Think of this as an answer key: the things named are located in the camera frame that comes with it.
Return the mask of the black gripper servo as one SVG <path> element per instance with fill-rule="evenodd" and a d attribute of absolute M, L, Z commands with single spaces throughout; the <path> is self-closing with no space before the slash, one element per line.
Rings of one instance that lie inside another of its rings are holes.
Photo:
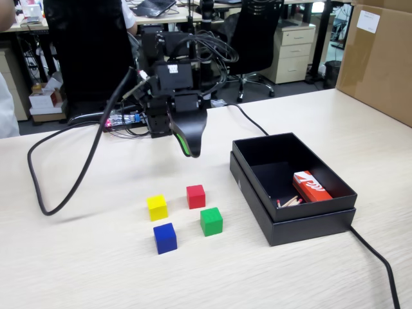
<path fill-rule="evenodd" d="M 200 109 L 199 94 L 175 93 L 167 101 L 169 127 L 186 157 L 201 154 L 202 134 L 207 125 L 207 110 Z"/>

